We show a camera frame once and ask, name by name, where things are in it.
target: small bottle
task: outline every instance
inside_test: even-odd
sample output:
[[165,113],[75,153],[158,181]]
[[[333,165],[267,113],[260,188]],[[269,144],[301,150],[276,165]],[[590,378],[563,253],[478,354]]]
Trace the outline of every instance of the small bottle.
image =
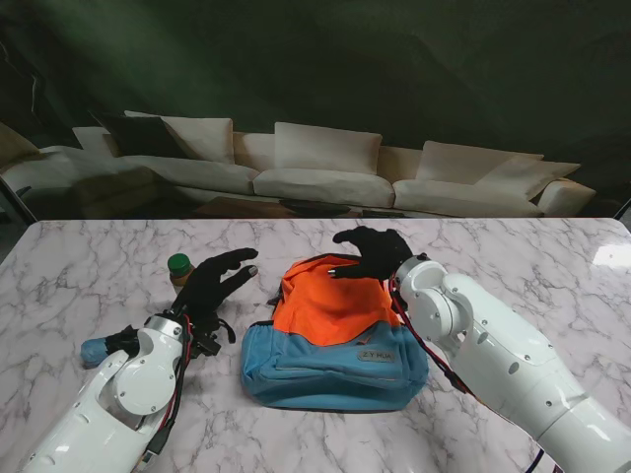
[[169,267],[169,279],[171,279],[171,284],[174,285],[175,293],[179,294],[179,291],[184,287],[188,276],[190,276],[190,273],[193,272],[195,267],[190,264],[190,259],[183,253],[176,253],[169,258],[167,266]]

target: red cable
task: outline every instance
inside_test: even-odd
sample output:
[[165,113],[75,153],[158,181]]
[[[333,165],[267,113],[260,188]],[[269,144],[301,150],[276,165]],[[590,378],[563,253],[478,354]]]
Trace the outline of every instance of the red cable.
[[[392,302],[394,303],[394,307],[396,308],[396,311],[398,312],[399,316],[403,320],[403,323],[405,324],[407,329],[411,332],[411,334],[414,336],[416,341],[419,343],[421,348],[429,354],[430,358],[434,361],[434,363],[439,365],[439,368],[443,368],[445,372],[453,373],[454,371],[450,368],[447,362],[445,362],[441,357],[436,355],[436,353],[434,353],[434,351],[430,347],[427,346],[425,341],[420,337],[418,333],[416,333],[416,330],[414,330],[414,328],[412,327],[412,323],[410,322],[410,319],[407,316],[407,313],[405,313],[405,310],[403,310],[403,307],[401,306],[400,302],[398,301],[397,297],[394,294],[394,286],[392,283],[392,278],[388,280],[387,287],[390,292],[390,297],[392,298]],[[473,395],[471,390],[462,381],[458,380],[458,384],[464,389],[465,392]]]
[[[186,333],[188,334],[188,344],[186,347],[186,365],[188,366],[188,363],[190,362],[190,347],[192,344],[192,335],[190,333],[190,319],[188,318],[188,315],[184,315],[184,318],[186,318]],[[167,412],[165,413],[165,417],[162,420],[162,423],[160,424],[160,427],[158,428],[161,429],[162,427],[165,426],[165,424],[167,423],[167,419],[169,418],[169,415],[171,414],[171,410],[174,407],[174,400],[175,400],[175,393],[172,394],[171,396],[171,401],[169,401],[169,408],[167,409]]]

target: sofa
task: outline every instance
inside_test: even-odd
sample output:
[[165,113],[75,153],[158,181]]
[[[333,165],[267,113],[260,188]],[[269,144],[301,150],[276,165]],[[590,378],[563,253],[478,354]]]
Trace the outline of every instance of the sofa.
[[[542,155],[432,141],[423,150],[404,149],[381,146],[379,134],[293,123],[276,123],[268,134],[234,132],[230,119],[162,120],[186,159],[125,156],[105,128],[78,127],[73,131],[83,150],[41,150],[39,159],[17,160],[0,172],[14,189],[55,189],[74,199],[86,218],[156,199],[192,209],[220,195],[409,216],[570,217],[596,194],[564,177],[578,165],[549,163]],[[51,156],[42,159],[42,152]]]

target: blue fabric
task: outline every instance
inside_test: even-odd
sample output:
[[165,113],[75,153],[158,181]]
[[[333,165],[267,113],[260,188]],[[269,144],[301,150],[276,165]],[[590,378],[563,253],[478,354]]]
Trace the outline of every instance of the blue fabric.
[[93,338],[81,344],[81,360],[85,368],[96,368],[107,358],[105,338]]
[[427,374],[427,355],[409,330],[387,322],[329,347],[271,324],[254,324],[242,347],[244,388],[270,407],[398,410],[423,387]]

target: marble table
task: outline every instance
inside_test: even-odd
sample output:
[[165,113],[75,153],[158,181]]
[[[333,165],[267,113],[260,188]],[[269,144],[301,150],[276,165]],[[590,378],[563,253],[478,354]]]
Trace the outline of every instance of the marble table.
[[[167,258],[242,246],[259,274],[221,309],[239,340],[296,260],[351,251],[358,223],[395,228],[415,252],[475,278],[535,324],[580,382],[631,425],[631,236],[612,220],[90,221],[33,225],[0,266],[0,471],[14,472],[90,376],[81,343],[140,326],[174,298]],[[434,368],[400,412],[273,410],[244,396],[240,344],[192,362],[155,473],[522,472],[536,445]],[[536,471],[550,472],[545,457]]]

